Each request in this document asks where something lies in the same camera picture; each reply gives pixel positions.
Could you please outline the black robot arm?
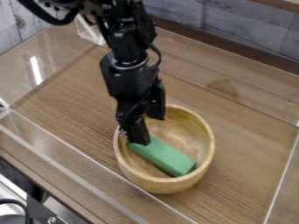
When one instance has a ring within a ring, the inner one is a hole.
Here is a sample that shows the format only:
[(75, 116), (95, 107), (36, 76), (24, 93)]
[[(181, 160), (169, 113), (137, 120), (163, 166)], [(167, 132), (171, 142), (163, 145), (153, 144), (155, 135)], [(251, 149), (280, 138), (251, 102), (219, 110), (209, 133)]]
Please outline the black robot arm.
[(133, 144), (151, 143), (145, 118), (164, 119), (164, 84), (159, 66), (148, 64), (157, 52), (157, 36), (143, 0), (17, 0), (44, 22), (63, 26), (81, 14), (97, 26), (109, 52), (99, 62), (108, 94), (116, 99), (120, 133)]

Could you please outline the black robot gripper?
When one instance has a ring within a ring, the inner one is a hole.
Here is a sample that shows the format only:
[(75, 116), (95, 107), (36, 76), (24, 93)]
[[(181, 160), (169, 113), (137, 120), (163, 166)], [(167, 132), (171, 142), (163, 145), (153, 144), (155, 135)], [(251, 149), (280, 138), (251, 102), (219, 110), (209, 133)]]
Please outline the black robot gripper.
[(107, 85), (108, 94), (116, 99), (116, 121), (120, 132), (132, 144), (148, 145), (149, 132), (144, 116), (164, 120), (165, 91), (159, 79), (159, 67), (120, 67), (111, 53), (100, 63), (100, 72)]

